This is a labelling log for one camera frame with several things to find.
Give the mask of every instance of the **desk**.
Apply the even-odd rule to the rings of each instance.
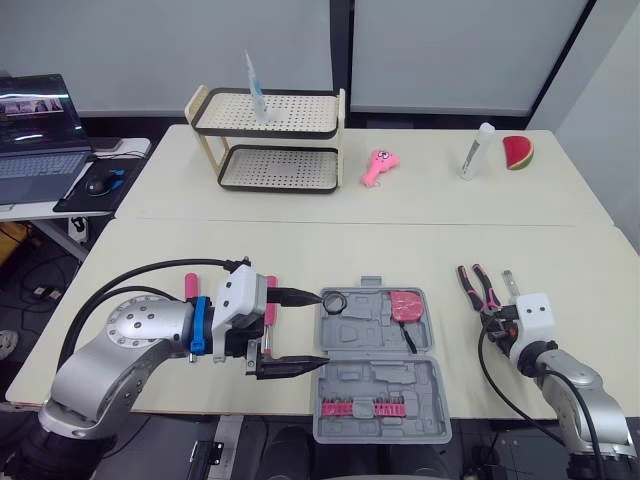
[[[146,138],[123,138],[122,143],[117,150],[113,152],[95,152],[100,156],[110,155],[122,155],[126,152],[137,152],[147,154],[151,147],[151,142]],[[78,178],[73,182],[75,183],[82,178],[85,172],[89,169],[91,163],[87,163]],[[64,248],[67,252],[74,255],[78,260],[84,261],[87,257],[87,250],[75,242],[67,233],[59,228],[55,223],[50,220],[56,218],[72,218],[72,217],[96,217],[107,215],[110,212],[54,212],[57,200],[52,202],[37,202],[37,203],[21,203],[11,207],[10,210],[0,210],[0,222],[17,222],[20,220],[29,220],[45,235],[49,236],[58,245]]]
[[[282,286],[318,292],[356,286],[360,276],[381,275],[387,286],[424,290],[432,316],[433,356],[443,372],[453,417],[512,418],[515,414],[482,377],[476,344],[480,324],[463,294],[455,267],[481,263],[498,296],[508,300],[500,273],[510,268],[520,290],[549,294],[557,341],[604,378],[627,416],[640,415],[638,353],[640,260],[622,233],[604,227],[513,227],[300,224],[122,220],[109,223],[91,255],[7,392],[15,403],[43,402],[62,340],[79,306],[125,270],[185,258],[250,256],[256,269]],[[212,294],[224,278],[215,267],[176,268],[133,279],[180,296],[183,276],[201,275]],[[86,343],[118,301],[103,305],[81,335]],[[279,309],[277,356],[320,354],[314,346],[314,307]],[[489,369],[516,404],[534,417],[555,418],[533,382],[486,347]],[[168,360],[151,376],[134,410],[181,413],[310,414],[312,376],[257,381],[244,376],[244,360],[213,365]]]
[[[528,131],[534,160],[522,171],[505,168],[498,132],[489,164],[466,182],[458,169],[470,130],[357,130],[344,132],[344,185],[329,195],[233,192],[221,188],[187,125],[167,130],[116,218],[325,223],[612,225],[612,221],[556,138]],[[255,139],[228,139],[256,143]],[[282,140],[260,139],[261,143]],[[385,148],[401,164],[380,176],[381,187],[359,183],[369,153]]]

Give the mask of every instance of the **laptop screen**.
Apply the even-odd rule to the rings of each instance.
[[[61,75],[0,78],[0,153],[88,146]]]

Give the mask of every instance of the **computer mouse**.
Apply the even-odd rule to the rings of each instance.
[[[87,180],[85,190],[90,197],[100,197],[109,193],[113,184],[117,180],[117,175],[107,172],[101,175],[94,175]]]

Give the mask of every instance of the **laptop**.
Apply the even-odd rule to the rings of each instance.
[[[61,75],[0,78],[0,205],[60,199],[90,153]]]

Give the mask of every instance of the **perforated shelf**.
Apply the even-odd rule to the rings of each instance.
[[[333,148],[236,145],[218,183],[231,190],[330,193],[338,186]]]
[[[203,135],[227,137],[328,139],[338,129],[338,96],[334,92],[264,90],[274,119],[256,118],[248,89],[211,90],[192,122]]]

